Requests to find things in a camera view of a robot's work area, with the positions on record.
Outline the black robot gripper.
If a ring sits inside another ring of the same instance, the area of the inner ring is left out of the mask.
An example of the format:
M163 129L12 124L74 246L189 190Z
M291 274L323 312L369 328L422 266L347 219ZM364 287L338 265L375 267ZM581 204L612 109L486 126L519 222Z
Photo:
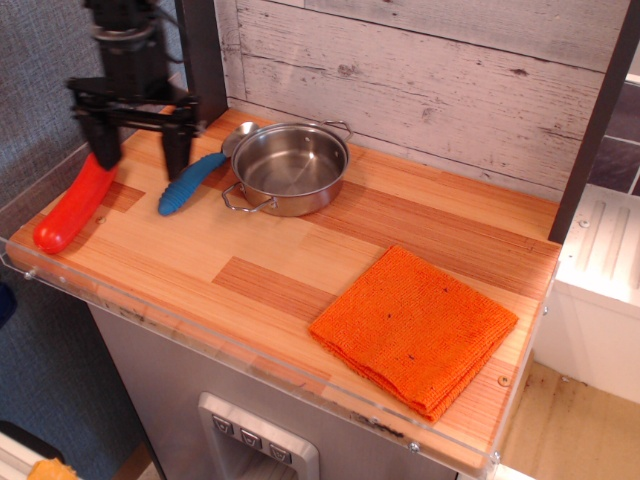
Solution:
M103 74L72 78L73 111L99 165L121 160L118 129L160 132L169 180L188 166L197 131L197 101L169 80L170 57L162 37L97 39Z

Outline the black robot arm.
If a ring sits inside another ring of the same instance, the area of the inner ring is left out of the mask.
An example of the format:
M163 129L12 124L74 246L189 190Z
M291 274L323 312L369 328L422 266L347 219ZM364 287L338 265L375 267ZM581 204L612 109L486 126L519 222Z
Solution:
M81 130L105 170L122 158L120 128L162 135L168 178L189 164L198 134L198 101L173 85L163 20L171 18L156 1L86 1L91 34L99 47L103 75L72 78L73 111Z

